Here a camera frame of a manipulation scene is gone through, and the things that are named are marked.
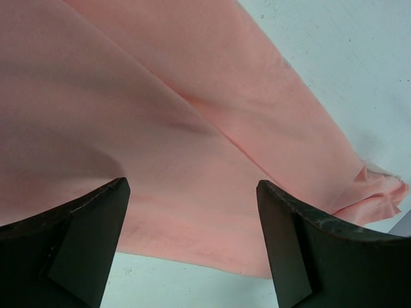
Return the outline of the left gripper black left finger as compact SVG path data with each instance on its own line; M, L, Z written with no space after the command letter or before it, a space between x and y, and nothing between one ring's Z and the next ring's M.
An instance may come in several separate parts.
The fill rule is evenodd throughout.
M1 307L99 307L130 196L117 178L1 227Z

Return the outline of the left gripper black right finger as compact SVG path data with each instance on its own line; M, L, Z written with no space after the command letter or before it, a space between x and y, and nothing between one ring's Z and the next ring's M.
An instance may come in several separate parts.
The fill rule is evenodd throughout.
M258 212L280 307L409 307L410 239L369 230L273 183Z

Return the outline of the salmon pink t shirt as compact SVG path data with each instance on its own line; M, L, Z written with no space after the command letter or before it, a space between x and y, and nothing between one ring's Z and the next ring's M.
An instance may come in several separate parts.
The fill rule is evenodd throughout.
M1 224L119 177L119 251L259 278L260 180L356 225L408 193L236 1L2 1Z

